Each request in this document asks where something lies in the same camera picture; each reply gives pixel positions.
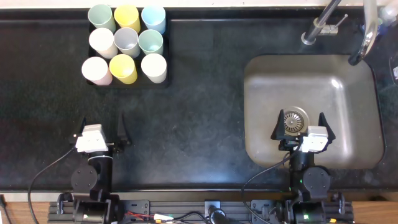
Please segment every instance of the drain strainer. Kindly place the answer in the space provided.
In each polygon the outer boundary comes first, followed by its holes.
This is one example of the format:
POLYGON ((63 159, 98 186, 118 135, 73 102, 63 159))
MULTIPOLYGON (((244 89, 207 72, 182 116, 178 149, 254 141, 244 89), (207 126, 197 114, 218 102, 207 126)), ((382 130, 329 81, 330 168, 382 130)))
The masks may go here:
POLYGON ((295 112, 295 111, 288 111, 285 113, 285 130, 288 132, 298 132, 304 126, 303 117, 295 112))
POLYGON ((286 134, 296 136, 301 130, 305 130, 310 122, 307 113, 296 106, 284 109, 285 132, 286 134))

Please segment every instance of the faucet base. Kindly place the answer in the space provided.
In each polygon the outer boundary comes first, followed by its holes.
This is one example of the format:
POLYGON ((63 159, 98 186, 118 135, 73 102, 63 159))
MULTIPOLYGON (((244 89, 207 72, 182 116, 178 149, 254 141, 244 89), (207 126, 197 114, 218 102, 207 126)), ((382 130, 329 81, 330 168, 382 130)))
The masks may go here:
POLYGON ((313 41, 308 41, 305 39, 305 32, 301 35, 301 41, 305 44, 305 45, 313 45, 315 43, 315 41, 317 40, 316 38, 313 41))

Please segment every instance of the faucet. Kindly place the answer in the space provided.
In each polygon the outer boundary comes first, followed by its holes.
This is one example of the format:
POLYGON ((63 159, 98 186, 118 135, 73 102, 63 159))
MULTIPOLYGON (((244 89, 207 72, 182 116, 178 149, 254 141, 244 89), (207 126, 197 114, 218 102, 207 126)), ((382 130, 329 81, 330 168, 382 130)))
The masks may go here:
MULTIPOLYGON (((301 40, 304 44, 312 45, 316 41, 318 35, 336 35, 338 32, 338 26, 347 17, 344 16, 337 25, 326 25, 326 21, 329 19, 330 14, 337 8, 341 0, 331 0, 329 5, 323 10, 319 18, 315 18, 308 32, 305 32, 301 36, 301 40)), ((377 35, 377 4, 376 0, 363 0, 363 7, 365 13, 365 31, 364 38, 360 48, 355 51, 348 59, 350 65, 357 65, 366 54, 370 51, 374 40, 377 35)))

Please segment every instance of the white cup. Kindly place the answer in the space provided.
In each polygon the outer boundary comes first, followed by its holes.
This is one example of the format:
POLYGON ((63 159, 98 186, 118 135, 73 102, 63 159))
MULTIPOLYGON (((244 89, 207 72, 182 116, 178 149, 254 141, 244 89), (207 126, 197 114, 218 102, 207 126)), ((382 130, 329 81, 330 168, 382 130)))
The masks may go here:
POLYGON ((114 23, 112 9, 104 4, 93 6, 88 11, 88 20, 96 28, 107 28, 114 32, 116 30, 116 24, 114 23))
POLYGON ((108 64, 100 57, 91 57, 81 66, 83 76, 97 85, 109 85, 112 82, 112 74, 108 64))
POLYGON ((167 62, 160 54, 149 54, 142 59, 142 71, 154 83, 161 83, 167 76, 167 62))
POLYGON ((138 34, 132 28, 121 28, 114 34, 114 44, 118 49, 132 58, 138 57, 140 48, 138 46, 138 34))
POLYGON ((156 30, 161 34, 166 31, 166 11, 163 7, 145 7, 141 12, 141 18, 148 29, 156 30))
POLYGON ((163 54, 163 37, 156 30, 145 30, 138 37, 138 44, 146 54, 163 54))
POLYGON ((118 54, 118 48, 113 41, 113 33, 107 28, 95 29, 88 38, 90 46, 107 59, 111 59, 118 54))

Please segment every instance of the sink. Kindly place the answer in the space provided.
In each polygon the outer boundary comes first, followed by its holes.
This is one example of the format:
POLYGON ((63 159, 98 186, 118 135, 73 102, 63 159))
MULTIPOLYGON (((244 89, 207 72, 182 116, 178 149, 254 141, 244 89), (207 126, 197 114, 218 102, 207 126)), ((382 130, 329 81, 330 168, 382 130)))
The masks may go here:
POLYGON ((270 138, 279 111, 290 135, 317 125, 324 112, 336 139, 315 155, 316 165, 332 169, 370 169, 384 153, 373 73, 348 55, 265 55, 244 71, 246 150, 261 166, 282 160, 278 141, 270 138))

